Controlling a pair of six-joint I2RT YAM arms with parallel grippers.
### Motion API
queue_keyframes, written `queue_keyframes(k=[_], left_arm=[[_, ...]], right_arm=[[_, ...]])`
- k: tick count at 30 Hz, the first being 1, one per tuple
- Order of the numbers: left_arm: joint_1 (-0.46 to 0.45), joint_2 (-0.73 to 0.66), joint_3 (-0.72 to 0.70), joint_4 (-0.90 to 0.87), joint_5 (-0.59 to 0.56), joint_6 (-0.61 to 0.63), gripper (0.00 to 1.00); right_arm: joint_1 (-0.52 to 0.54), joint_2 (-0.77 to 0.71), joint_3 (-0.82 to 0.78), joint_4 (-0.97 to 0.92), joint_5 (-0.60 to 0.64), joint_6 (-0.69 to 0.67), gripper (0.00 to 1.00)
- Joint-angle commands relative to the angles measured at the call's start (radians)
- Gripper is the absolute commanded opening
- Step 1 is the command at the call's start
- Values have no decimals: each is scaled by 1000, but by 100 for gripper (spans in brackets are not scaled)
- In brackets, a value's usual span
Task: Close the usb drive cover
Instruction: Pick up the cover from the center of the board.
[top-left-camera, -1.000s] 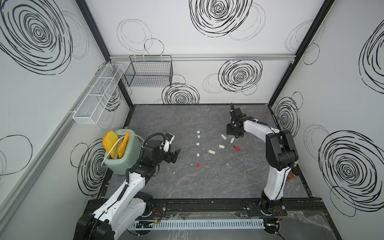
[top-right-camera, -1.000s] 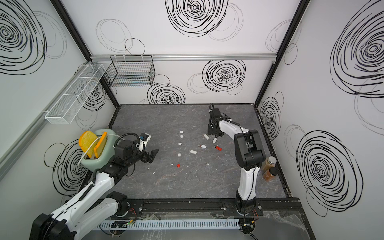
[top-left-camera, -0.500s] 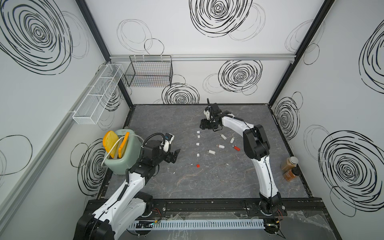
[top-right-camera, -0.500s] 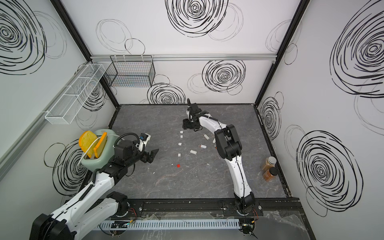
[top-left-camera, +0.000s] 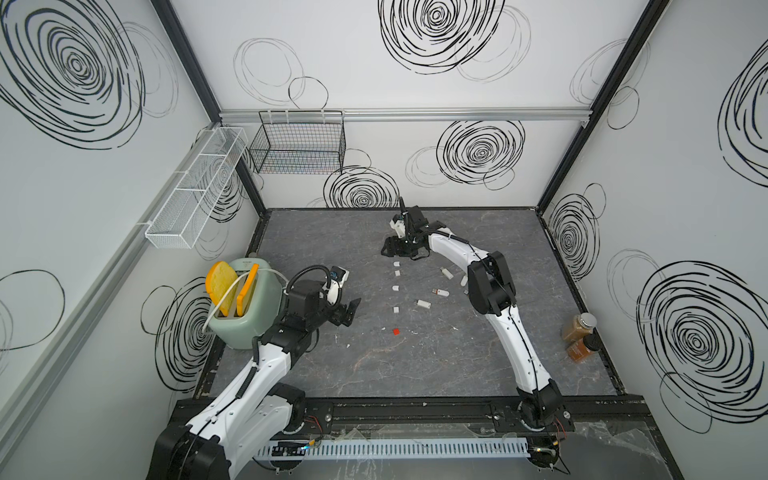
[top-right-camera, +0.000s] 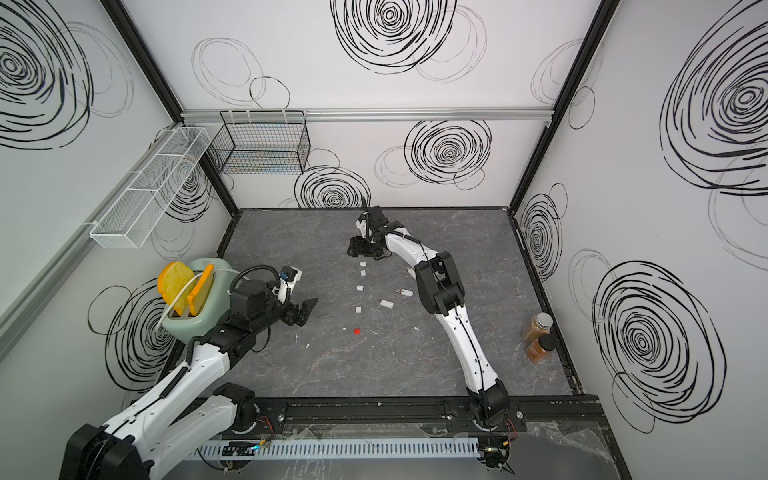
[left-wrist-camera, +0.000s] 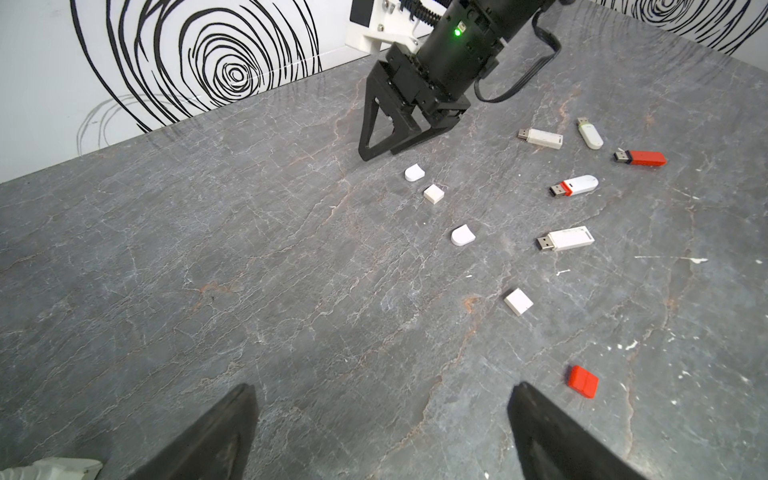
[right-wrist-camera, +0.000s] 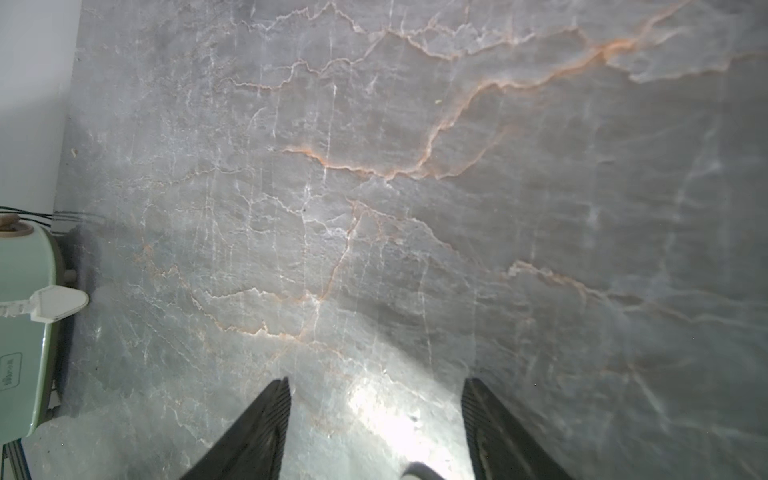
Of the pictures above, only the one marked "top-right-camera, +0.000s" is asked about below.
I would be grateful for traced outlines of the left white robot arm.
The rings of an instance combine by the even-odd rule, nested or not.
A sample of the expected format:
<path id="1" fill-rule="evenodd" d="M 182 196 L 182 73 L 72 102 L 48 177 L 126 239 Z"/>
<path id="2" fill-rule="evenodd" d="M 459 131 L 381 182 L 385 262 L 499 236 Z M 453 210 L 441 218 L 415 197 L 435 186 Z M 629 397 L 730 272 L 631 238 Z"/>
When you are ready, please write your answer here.
<path id="1" fill-rule="evenodd" d="M 263 417 L 252 390 L 225 383 L 203 392 L 252 352 L 257 337 L 283 322 L 303 326 L 316 305 L 291 295 L 300 270 L 273 270 L 272 280 L 237 275 L 230 306 L 206 334 L 187 344 L 185 359 L 131 406 L 103 425 L 83 425 L 68 440 L 62 479 L 161 479 L 210 438 L 251 432 Z"/>

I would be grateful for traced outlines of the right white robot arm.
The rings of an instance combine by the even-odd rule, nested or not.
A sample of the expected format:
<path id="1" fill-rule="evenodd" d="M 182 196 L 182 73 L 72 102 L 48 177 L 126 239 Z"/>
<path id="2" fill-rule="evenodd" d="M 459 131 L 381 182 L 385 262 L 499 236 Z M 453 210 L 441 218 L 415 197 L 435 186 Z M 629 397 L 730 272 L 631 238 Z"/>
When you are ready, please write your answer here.
<path id="1" fill-rule="evenodd" d="M 460 362 L 470 397 L 470 411 L 482 429 L 502 423 L 510 405 L 508 391 L 488 361 L 468 315 L 465 288 L 452 255 L 424 245 L 378 206 L 366 206 L 356 221 L 359 234 L 347 254 L 375 260 L 400 257 L 415 273 L 417 292 L 426 312 L 446 332 Z"/>

